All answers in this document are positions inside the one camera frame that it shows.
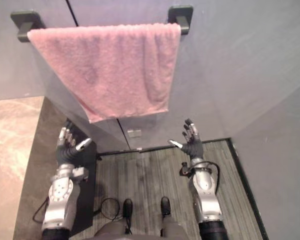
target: black wire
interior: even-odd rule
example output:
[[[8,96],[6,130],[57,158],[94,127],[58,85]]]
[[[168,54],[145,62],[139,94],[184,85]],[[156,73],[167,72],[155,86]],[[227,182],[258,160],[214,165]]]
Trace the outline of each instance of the black wire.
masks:
[[[116,202],[116,204],[118,205],[118,210],[116,211],[116,214],[115,214],[114,217],[109,217],[104,212],[102,212],[102,205],[107,200],[114,200]],[[98,214],[102,214],[106,219],[109,219],[109,220],[111,220],[111,222],[113,222],[118,217],[119,212],[120,212],[120,203],[119,203],[119,201],[117,199],[113,198],[113,197],[107,197],[107,198],[105,198],[105,199],[102,200],[99,209],[93,212],[93,216],[96,216]],[[130,229],[130,226],[131,226],[130,219],[126,218],[125,220],[126,220],[127,230],[132,235],[132,231]]]
[[[130,219],[126,218],[125,220],[126,220],[126,225],[127,225],[127,227],[128,227],[127,229],[128,229],[128,231],[129,231],[129,233],[130,233],[131,235],[133,235],[133,234],[132,234],[132,231],[131,231],[131,229],[130,229],[130,226],[131,226]]]
[[[205,161],[205,162],[208,163],[209,165],[214,165],[216,167],[217,171],[218,171],[217,179],[216,179],[216,185],[215,185],[215,194],[217,194],[217,191],[218,191],[218,188],[219,188],[219,182],[220,182],[220,167],[215,162],[212,162],[212,161]]]
[[[47,196],[46,199],[44,200],[44,202],[40,205],[40,207],[35,211],[35,213],[34,213],[33,216],[32,216],[32,220],[33,220],[35,223],[37,223],[37,224],[43,224],[43,223],[44,223],[43,221],[37,220],[37,219],[36,219],[36,216],[37,216],[37,214],[39,213],[39,211],[42,209],[43,206],[44,206],[44,213],[43,213],[43,214],[45,214],[46,211],[47,211],[48,205],[49,205],[49,197]]]
[[[105,201],[108,201],[108,200],[114,200],[116,202],[116,204],[118,205],[118,210],[116,211],[116,214],[115,214],[114,217],[107,216],[102,212],[102,205],[105,203]],[[113,197],[107,197],[107,198],[102,200],[99,209],[93,212],[93,216],[96,216],[96,215],[101,213],[106,219],[109,219],[109,220],[111,220],[111,222],[113,222],[118,217],[119,212],[120,212],[120,203],[119,203],[119,201],[117,199],[113,198]]]

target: wall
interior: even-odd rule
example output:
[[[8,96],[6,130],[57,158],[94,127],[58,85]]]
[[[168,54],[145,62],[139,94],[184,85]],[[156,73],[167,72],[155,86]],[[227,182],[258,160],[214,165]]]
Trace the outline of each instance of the wall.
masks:
[[[300,240],[300,88],[233,140],[269,239]]]
[[[234,136],[300,87],[300,0],[70,0],[80,26],[165,23],[194,7],[180,42],[169,112],[120,119],[131,148],[182,141],[192,118],[203,140]]]
[[[17,39],[13,11],[34,10],[47,28],[75,27],[65,0],[0,1],[0,100],[48,97],[98,145],[100,152],[126,150],[127,142],[115,119],[89,124],[86,114],[31,43]]]
[[[45,94],[46,82],[58,78],[34,48],[17,39],[13,11],[35,10],[49,27],[74,26],[65,1],[0,1],[0,100]]]

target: towel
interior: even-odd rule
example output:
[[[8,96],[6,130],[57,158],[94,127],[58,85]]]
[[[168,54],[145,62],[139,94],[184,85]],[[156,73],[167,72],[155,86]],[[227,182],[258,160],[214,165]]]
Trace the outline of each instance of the towel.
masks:
[[[168,111],[180,35],[176,23],[27,33],[90,123]]]

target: towel bar bracket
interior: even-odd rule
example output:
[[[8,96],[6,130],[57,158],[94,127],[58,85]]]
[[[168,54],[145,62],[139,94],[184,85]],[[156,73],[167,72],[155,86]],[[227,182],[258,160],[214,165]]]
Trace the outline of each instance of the towel bar bracket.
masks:
[[[187,35],[190,30],[190,24],[194,8],[191,5],[177,5],[169,8],[168,23],[177,23],[181,27],[181,35]]]
[[[22,43],[29,42],[27,33],[31,29],[45,29],[44,23],[41,21],[40,16],[35,11],[15,11],[10,15],[12,21],[19,29],[17,38]]]

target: beige marble surface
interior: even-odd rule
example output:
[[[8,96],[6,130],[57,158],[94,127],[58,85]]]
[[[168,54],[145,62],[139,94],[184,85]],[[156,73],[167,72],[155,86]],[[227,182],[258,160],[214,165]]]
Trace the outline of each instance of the beige marble surface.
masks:
[[[43,100],[40,96],[0,101],[0,240],[13,238]]]

